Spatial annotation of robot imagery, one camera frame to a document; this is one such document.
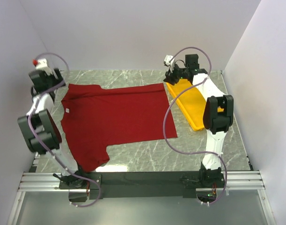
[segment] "metal frame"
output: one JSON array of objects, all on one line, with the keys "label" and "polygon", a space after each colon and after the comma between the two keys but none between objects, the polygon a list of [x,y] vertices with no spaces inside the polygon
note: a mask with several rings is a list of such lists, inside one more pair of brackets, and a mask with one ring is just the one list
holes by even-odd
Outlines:
[{"label": "metal frame", "polygon": [[[8,225],[16,224],[26,192],[86,192],[86,189],[59,189],[59,185],[60,181],[53,177],[53,173],[25,172],[20,181]],[[208,190],[210,188],[196,189],[196,191]],[[276,224],[259,171],[229,171],[227,173],[227,194],[229,190],[257,190],[268,225]]]},{"label": "metal frame", "polygon": [[268,225],[277,224],[275,217],[274,217],[274,212],[271,208],[271,205],[270,205],[269,199],[267,197],[266,191],[265,190],[258,190],[258,195],[259,195],[260,202],[261,202],[261,205],[263,207],[264,215],[265,215],[266,221],[268,222]]},{"label": "metal frame", "polygon": [[15,225],[17,223],[24,197],[25,191],[17,192],[12,211],[7,221],[7,225]]}]

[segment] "black mounting bracket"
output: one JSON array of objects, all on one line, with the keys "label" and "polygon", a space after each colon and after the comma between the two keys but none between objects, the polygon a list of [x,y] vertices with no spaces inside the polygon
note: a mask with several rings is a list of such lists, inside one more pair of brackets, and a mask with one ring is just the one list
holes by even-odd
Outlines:
[{"label": "black mounting bracket", "polygon": [[[102,176],[99,173],[91,172],[85,173],[79,167],[78,171],[75,173],[76,175],[90,178],[91,180],[96,181],[97,183],[101,184]],[[61,180],[59,184],[59,189],[87,189],[89,190],[89,196],[86,192],[69,192],[69,201],[76,203],[76,202],[85,202],[88,198],[89,199],[96,199],[99,193],[99,189],[93,182],[88,183],[86,180],[78,179],[72,175],[59,177],[55,173],[53,174],[54,177],[57,177]]]},{"label": "black mounting bracket", "polygon": [[175,63],[172,72],[169,69],[166,72],[166,78],[163,81],[175,85],[180,79],[187,79],[191,84],[193,84],[194,75],[207,74],[205,69],[200,69],[198,58],[197,54],[185,55],[185,67],[180,68]]},{"label": "black mounting bracket", "polygon": [[[46,74],[44,70],[36,69],[29,73],[29,77],[31,81],[33,82],[33,86],[30,89],[31,96],[34,97],[38,94],[41,94],[42,92],[48,90],[49,88],[54,87],[55,85],[59,84],[61,81],[63,81],[63,76],[61,75],[58,68],[54,68],[54,72],[57,76],[55,77],[54,74]],[[49,93],[52,100],[55,99],[55,93],[50,92]]]},{"label": "black mounting bracket", "polygon": [[233,123],[234,100],[231,95],[207,98],[203,115],[203,124],[213,134],[219,131],[227,132]]}]

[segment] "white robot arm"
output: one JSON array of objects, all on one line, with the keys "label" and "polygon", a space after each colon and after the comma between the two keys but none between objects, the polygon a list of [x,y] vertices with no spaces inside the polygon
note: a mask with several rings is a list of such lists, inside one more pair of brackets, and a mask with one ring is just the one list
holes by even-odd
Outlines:
[{"label": "white robot arm", "polygon": [[[198,74],[194,76],[193,85],[201,83],[207,74]],[[203,98],[207,100],[211,96],[215,97],[223,97],[225,94],[218,89],[218,87],[212,82],[210,78],[208,78],[203,84],[196,87],[200,93],[202,94]],[[221,155],[223,152],[223,143],[226,136],[226,132],[219,131],[215,134],[212,133],[211,130],[207,129],[207,141],[206,141],[206,151],[212,151]],[[202,164],[205,166],[206,169],[216,170],[219,167],[221,168],[221,161],[218,157],[213,154],[206,153]]]},{"label": "white robot arm", "polygon": [[[169,70],[164,81],[174,85],[179,79],[187,79],[192,85],[196,85],[208,77],[204,69],[199,69],[197,54],[186,55],[183,63],[185,68],[180,68],[173,56],[167,55],[164,65],[168,66]],[[207,131],[206,151],[215,152],[220,156],[223,153],[225,136],[233,122],[233,98],[220,91],[209,77],[197,86],[197,89],[206,100],[203,117]],[[204,167],[205,171],[220,171],[221,162],[216,155],[206,153],[201,167]]]},{"label": "white robot arm", "polygon": [[[32,87],[32,107],[26,113],[18,119],[18,124],[23,134],[23,137],[27,143],[27,146],[32,152],[39,152],[45,154],[50,160],[61,169],[62,177],[69,176],[68,171],[63,168],[58,161],[59,159],[71,172],[76,173],[78,171],[78,165],[75,159],[61,150],[61,137],[59,130],[55,126],[50,112],[54,106],[54,92],[43,94],[45,90],[55,86],[57,83],[63,81],[63,78],[58,69],[51,69],[48,67],[46,59],[40,59],[34,62],[36,69],[30,72],[29,76],[34,83]],[[44,143],[51,149],[53,156],[50,152],[44,150],[42,146],[37,143],[33,134],[29,129],[27,117],[32,111],[35,112],[32,116],[32,125],[35,128],[37,135],[41,136]]]}]

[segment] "white wall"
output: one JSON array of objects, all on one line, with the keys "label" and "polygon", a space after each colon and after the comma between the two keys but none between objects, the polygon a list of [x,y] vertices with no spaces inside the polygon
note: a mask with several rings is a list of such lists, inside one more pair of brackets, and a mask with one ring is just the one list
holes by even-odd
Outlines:
[{"label": "white wall", "polygon": [[31,106],[32,59],[45,51],[21,4],[0,0],[0,225],[6,224],[22,173],[33,159],[17,118]]},{"label": "white wall", "polygon": [[286,0],[262,0],[225,70],[242,136],[286,225]]},{"label": "white wall", "polygon": [[190,45],[224,69],[260,0],[21,2],[47,48],[72,69],[160,69],[166,54]]}]

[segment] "gray marble table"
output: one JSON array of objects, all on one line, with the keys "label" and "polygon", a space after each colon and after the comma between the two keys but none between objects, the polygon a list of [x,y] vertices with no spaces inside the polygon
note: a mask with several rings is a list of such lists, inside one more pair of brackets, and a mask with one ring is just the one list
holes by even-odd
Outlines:
[{"label": "gray marble table", "polygon": [[[77,70],[64,76],[66,83],[73,84],[99,84],[102,88],[122,88],[161,83],[165,70]],[[224,93],[227,92],[223,77],[220,72],[211,74],[212,81]],[[51,112],[63,138],[63,151],[70,153],[65,139],[65,133],[60,121],[64,109],[61,99],[68,88],[58,89],[55,106]],[[172,97],[167,91],[169,102]],[[182,151],[203,151],[206,145],[206,131],[193,131],[186,118],[175,104],[172,107],[173,119],[178,138],[170,139],[171,144]],[[223,147],[226,166],[228,170],[250,170],[247,154],[241,139],[236,121],[224,141]],[[113,145],[107,147],[110,161],[97,171],[188,171],[199,170],[203,154],[194,156],[181,155],[168,147],[164,140],[136,142]],[[37,172],[59,172],[59,169],[45,156],[41,156],[37,165]]]}]

